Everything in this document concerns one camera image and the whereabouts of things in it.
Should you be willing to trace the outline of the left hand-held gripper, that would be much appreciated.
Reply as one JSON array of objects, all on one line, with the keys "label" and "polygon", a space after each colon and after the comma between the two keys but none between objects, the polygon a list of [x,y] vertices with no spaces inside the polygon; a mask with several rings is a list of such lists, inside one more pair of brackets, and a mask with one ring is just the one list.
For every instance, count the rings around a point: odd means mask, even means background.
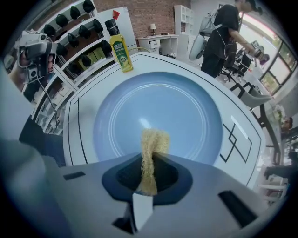
[{"label": "left hand-held gripper", "polygon": [[[57,44],[44,33],[37,31],[23,31],[17,41],[17,65],[23,70],[26,77],[25,84],[30,84],[44,77],[48,77],[48,57],[53,55],[54,65],[56,61]],[[27,66],[20,65],[20,56],[25,52],[30,64]]]}]

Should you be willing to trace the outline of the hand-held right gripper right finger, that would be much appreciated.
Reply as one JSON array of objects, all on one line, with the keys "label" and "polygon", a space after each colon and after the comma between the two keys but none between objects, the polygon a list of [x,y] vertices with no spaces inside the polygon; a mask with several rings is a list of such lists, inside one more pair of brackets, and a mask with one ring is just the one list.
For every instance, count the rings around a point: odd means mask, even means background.
[{"label": "hand-held right gripper right finger", "polygon": [[165,157],[188,169],[193,184],[179,202],[155,206],[137,237],[252,237],[243,228],[268,209],[258,194],[211,165],[168,154]]}]

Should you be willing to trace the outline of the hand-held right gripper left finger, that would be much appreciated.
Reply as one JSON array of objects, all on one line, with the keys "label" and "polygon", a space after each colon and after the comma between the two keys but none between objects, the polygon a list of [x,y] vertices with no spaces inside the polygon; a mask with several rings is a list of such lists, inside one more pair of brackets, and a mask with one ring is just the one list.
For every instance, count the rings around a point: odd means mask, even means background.
[{"label": "hand-held right gripper left finger", "polygon": [[63,212],[74,238],[141,238],[114,226],[128,215],[128,203],[113,199],[102,185],[110,168],[138,153],[97,163],[58,167],[52,157],[43,157],[51,192]]}]

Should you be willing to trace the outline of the person's left hand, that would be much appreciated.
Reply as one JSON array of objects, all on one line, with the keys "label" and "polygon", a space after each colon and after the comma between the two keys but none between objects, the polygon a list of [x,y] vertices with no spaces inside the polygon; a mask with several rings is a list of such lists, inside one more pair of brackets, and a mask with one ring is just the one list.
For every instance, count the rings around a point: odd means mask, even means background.
[{"label": "person's left hand", "polygon": [[[25,56],[25,52],[22,52],[21,56],[20,56],[20,65],[21,66],[27,66],[30,64],[30,61],[27,60],[26,56]],[[53,60],[53,55],[49,55],[48,57],[48,72],[52,72],[54,68],[54,60]]]}]

